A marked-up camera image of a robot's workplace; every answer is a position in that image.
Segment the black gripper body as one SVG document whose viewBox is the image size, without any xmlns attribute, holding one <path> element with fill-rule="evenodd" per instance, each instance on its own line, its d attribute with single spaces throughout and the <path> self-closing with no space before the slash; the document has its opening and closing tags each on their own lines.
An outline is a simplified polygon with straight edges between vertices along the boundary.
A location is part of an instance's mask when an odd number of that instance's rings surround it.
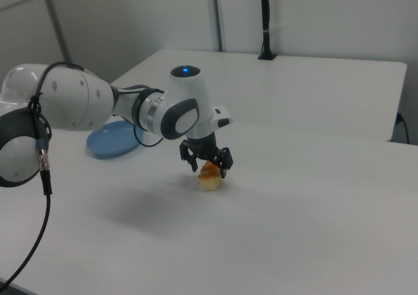
<svg viewBox="0 0 418 295">
<path fill-rule="evenodd" d="M 192 157 L 208 161 L 226 161 L 229 158 L 229 149 L 227 147 L 219 149 L 216 145 L 215 132 L 212 132 L 203 138 L 187 137 L 180 144 L 180 157 L 184 161 L 191 161 Z"/>
</svg>

